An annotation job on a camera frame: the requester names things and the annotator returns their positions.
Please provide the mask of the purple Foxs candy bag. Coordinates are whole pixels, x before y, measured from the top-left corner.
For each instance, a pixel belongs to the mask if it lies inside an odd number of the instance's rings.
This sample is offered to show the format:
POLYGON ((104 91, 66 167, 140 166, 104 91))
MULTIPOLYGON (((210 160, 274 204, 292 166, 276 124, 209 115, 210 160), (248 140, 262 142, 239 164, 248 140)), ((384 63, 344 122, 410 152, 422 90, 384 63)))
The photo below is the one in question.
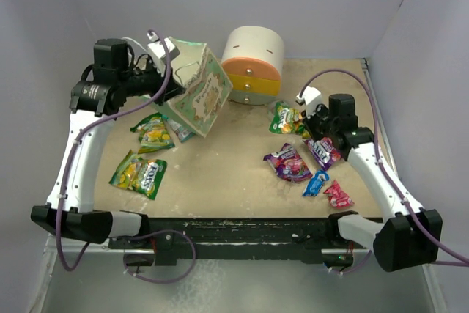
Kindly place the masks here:
POLYGON ((333 146, 329 137, 323 137, 320 140, 304 139, 303 143, 323 171, 329 170, 332 165, 341 160, 341 153, 333 146))

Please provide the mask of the green Foxs candy bag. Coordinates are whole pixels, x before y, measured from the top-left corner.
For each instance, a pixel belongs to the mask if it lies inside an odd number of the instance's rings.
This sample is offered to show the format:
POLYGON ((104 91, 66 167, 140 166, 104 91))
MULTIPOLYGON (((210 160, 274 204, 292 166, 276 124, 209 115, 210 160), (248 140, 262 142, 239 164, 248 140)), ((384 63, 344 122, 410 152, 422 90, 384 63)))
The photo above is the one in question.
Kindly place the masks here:
POLYGON ((278 107, 278 115, 270 122, 269 131, 276 134, 295 134, 303 139, 309 137, 300 112, 286 102, 278 107))

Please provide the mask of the green Fresh paper bag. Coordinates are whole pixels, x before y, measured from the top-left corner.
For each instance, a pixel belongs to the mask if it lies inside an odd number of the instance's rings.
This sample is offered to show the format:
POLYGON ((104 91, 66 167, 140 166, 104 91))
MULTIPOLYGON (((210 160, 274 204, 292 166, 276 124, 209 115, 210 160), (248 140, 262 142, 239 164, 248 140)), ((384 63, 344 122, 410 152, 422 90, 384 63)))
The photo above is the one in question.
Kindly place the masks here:
POLYGON ((232 89, 232 82, 205 43, 165 39, 171 53, 173 82, 185 91, 159 105, 161 114, 206 137, 232 89))

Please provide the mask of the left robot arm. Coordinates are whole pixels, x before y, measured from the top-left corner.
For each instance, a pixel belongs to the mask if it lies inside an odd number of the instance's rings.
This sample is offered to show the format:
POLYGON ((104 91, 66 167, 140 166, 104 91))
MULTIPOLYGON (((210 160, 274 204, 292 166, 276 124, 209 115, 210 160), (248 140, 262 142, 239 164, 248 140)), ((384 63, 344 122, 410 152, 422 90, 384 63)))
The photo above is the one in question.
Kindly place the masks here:
POLYGON ((179 50, 169 39, 149 35, 147 63, 138 69, 125 39, 101 39, 94 44, 94 61, 73 87, 70 129, 58 177, 44 205, 36 205, 31 220, 52 235, 101 244, 125 237, 134 248, 151 238, 148 217, 131 212, 95 209, 95 182, 106 140, 129 97, 150 95, 164 103, 185 90, 173 79, 171 61, 179 50))

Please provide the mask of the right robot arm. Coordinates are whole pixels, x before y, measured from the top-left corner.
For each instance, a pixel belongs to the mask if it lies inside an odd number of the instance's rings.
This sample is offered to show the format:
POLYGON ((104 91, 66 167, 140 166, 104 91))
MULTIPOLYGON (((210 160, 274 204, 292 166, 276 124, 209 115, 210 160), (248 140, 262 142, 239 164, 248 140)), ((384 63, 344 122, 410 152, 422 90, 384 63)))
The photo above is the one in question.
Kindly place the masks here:
POLYGON ((310 136, 332 140, 363 180, 383 219, 377 223, 354 211, 334 214, 325 232, 327 242, 334 248, 350 241, 367 248, 386 272, 435 262, 438 247, 430 239, 440 239, 443 219, 438 211, 425 209, 393 174, 375 134, 359 126, 354 97, 330 95, 324 105, 321 93, 309 87, 296 101, 305 108, 301 116, 310 136))

